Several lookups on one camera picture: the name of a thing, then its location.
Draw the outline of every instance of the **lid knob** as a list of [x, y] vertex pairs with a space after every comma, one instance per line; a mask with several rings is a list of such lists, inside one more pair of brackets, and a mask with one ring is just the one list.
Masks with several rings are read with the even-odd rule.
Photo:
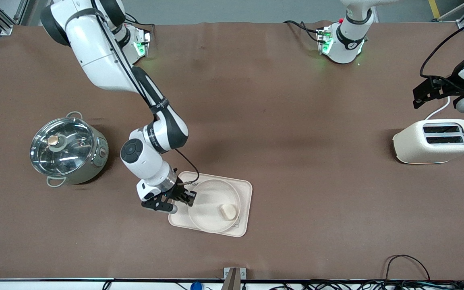
[[57, 135], [50, 136], [48, 138], [48, 145], [55, 146], [59, 143], [59, 137]]

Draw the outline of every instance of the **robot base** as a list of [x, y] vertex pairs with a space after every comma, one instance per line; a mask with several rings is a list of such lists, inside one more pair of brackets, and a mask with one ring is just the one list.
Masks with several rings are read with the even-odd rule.
[[359, 45], [356, 44], [354, 49], [346, 49], [345, 45], [338, 40], [337, 29], [339, 25], [339, 22], [336, 22], [330, 26], [324, 27], [323, 31], [320, 32], [320, 39], [324, 40], [326, 43], [318, 43], [318, 51], [329, 57], [333, 62], [348, 64], [361, 53], [365, 41], [363, 40]]
[[123, 41], [126, 44], [122, 50], [130, 64], [136, 63], [141, 57], [148, 57], [148, 48], [151, 43], [151, 33], [137, 28], [133, 25], [123, 23], [123, 29], [127, 29], [128, 40], [125, 36]]

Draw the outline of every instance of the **floor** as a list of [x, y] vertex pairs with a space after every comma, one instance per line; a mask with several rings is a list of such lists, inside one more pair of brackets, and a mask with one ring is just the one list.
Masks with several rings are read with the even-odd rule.
[[[159, 25], [200, 22], [280, 23], [285, 20], [310, 23], [318, 20], [336, 21], [345, 14], [345, 7], [339, 0], [179, 0], [176, 5], [165, 0], [122, 1], [125, 10], [139, 22]], [[51, 0], [31, 0], [25, 24], [39, 25], [40, 11], [49, 2]], [[440, 14], [443, 14], [462, 2], [464, 0], [441, 0], [437, 1], [437, 5]], [[378, 6], [376, 10], [379, 22], [427, 22], [434, 18], [428, 0], [402, 0]], [[456, 20], [463, 13], [464, 9], [446, 21]]]

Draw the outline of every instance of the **white cord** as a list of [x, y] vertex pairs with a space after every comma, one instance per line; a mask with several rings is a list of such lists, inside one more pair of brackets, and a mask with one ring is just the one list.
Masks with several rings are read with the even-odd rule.
[[447, 97], [447, 103], [445, 105], [443, 105], [443, 107], [439, 108], [438, 110], [432, 112], [429, 114], [429, 116], [427, 116], [427, 118], [425, 118], [426, 120], [429, 120], [429, 118], [431, 118], [432, 116], [434, 116], [434, 114], [436, 114], [437, 112], [443, 110], [444, 108], [446, 108], [449, 104], [451, 103], [451, 97], [448, 96]]

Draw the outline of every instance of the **stainless steel pot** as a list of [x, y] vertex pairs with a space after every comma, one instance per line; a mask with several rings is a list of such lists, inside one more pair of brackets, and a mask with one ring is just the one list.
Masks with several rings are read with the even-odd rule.
[[80, 112], [70, 112], [65, 118], [55, 119], [44, 125], [31, 142], [31, 164], [47, 176], [50, 187], [90, 180], [107, 162], [107, 140], [82, 118]]

